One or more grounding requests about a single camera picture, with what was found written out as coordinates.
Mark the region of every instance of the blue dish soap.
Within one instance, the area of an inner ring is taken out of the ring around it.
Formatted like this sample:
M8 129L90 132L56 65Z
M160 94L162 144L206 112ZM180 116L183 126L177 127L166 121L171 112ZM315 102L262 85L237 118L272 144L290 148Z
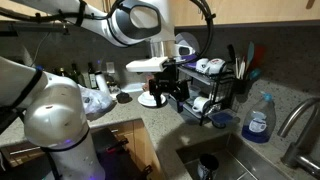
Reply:
M242 127L242 136L255 143L266 143L276 126L276 113L271 94L263 98L247 113Z

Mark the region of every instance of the stainless steel faucet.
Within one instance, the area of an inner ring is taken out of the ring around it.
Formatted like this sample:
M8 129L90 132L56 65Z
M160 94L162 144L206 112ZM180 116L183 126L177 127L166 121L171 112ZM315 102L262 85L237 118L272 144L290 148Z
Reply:
M320 163L309 156L319 136L319 129L316 129L316 127L317 124L320 123L320 98L307 99L299 104L283 122L278 131L278 135L286 137L299 117L312 106L314 106L314 110L310 119L301 132L297 142L290 144L281 161L291 168L301 167L317 179L320 179Z

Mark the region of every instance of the wall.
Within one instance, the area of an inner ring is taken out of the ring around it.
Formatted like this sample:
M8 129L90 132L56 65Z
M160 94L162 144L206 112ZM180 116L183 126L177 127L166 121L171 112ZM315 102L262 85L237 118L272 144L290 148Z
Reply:
M116 77L121 82L144 81L143 75L127 72L125 64L134 59L144 58L147 54L145 44L121 49L86 30L76 27L70 27L69 30L69 36L52 33L46 38L40 47L37 64L42 64L50 70L53 67L70 67L72 62L76 62L81 71L85 72L87 62L98 59L114 61ZM203 28L177 29L177 33L182 31L194 34L201 45L206 40ZM46 33L20 32L19 35L19 38L0 37L0 55L23 57L30 61ZM310 112L295 124L287 138L280 138L276 132L286 116L303 100L320 95L319 39L320 25L216 27L212 46L207 53L209 58L220 57L228 60L228 44L232 43L236 53L244 55L250 41L267 47L261 67L262 77L253 84L247 102L240 104L238 114L244 118L250 107L260 99L260 91L272 93L276 105L277 125L270 143L283 152L290 142L296 141ZM313 156L316 159L320 158L319 141Z
M188 29L188 32L200 42L206 38L202 29ZM283 121L299 103L320 96L319 23L317 26L216 27L214 32L214 41L207 53L209 58L229 60L228 44L234 45L236 53L244 55L250 41L267 47L262 77L253 84L247 102L240 104L238 114L242 119L245 117L261 98L260 91L272 93L277 124L270 143L285 152L289 144L297 140L311 112L298 120L286 138L276 135ZM320 160L320 142L315 146L313 157Z

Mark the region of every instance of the white cup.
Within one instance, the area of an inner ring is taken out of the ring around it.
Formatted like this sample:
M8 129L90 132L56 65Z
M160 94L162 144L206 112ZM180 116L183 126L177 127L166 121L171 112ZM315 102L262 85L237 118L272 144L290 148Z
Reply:
M199 59L196 63L196 71L200 73L204 73L204 68L207 66L209 59L208 58L202 58Z
M206 105L208 102L209 102L208 98L197 97L193 102L192 111L203 112L203 110L206 108Z
M212 59L207 63L206 67L204 68L204 73L207 73L209 75L218 74L224 63L225 61L222 59L219 59L219 58ZM222 72L225 72L226 70L227 70L227 66L224 66Z

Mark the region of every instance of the stainless steel sink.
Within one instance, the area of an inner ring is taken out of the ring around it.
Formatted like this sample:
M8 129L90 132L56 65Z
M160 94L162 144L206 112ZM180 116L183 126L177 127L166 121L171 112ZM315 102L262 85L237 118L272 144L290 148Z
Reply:
M199 179L197 166L203 153L216 156L219 168L215 179L289 179L233 134L177 150L193 179Z

